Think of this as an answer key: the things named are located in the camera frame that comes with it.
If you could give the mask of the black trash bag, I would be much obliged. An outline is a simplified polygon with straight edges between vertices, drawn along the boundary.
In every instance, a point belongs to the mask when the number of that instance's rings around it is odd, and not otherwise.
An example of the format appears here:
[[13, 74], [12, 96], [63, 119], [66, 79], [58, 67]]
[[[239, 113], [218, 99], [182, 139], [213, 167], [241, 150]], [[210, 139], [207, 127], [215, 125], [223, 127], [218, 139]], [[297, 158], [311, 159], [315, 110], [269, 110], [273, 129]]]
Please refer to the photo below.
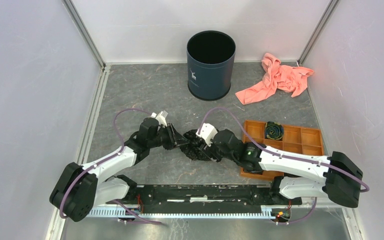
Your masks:
[[180, 150], [192, 161], [214, 161], [209, 150], [205, 150], [205, 141], [197, 136], [197, 129], [191, 129], [183, 134], [187, 144], [180, 146]]

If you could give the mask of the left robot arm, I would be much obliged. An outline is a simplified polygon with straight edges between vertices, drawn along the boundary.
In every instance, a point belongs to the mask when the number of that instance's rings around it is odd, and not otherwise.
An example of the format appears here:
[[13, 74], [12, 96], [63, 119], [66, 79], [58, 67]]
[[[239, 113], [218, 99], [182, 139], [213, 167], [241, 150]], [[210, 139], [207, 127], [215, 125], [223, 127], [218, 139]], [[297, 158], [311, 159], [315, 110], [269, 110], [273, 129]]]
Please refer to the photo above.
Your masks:
[[153, 148], [172, 150], [189, 143], [171, 123], [147, 117], [138, 131], [113, 152], [85, 165], [75, 162], [66, 165], [49, 202], [62, 218], [74, 222], [84, 219], [93, 208], [113, 200], [131, 204], [137, 198], [136, 183], [115, 174], [140, 163]]

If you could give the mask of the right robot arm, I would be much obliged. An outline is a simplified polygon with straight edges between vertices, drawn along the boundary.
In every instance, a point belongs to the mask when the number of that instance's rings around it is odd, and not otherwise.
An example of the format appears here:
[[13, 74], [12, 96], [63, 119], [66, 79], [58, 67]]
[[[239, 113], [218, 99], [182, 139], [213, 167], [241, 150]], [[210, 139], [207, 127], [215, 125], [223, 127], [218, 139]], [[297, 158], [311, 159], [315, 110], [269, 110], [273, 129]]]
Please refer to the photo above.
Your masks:
[[369, 190], [361, 169], [342, 152], [334, 151], [330, 156], [288, 152], [255, 141], [242, 142], [228, 129], [195, 129], [191, 135], [199, 160], [228, 159], [247, 171], [283, 172], [268, 191], [275, 204], [326, 197], [343, 207], [357, 208], [360, 194]]

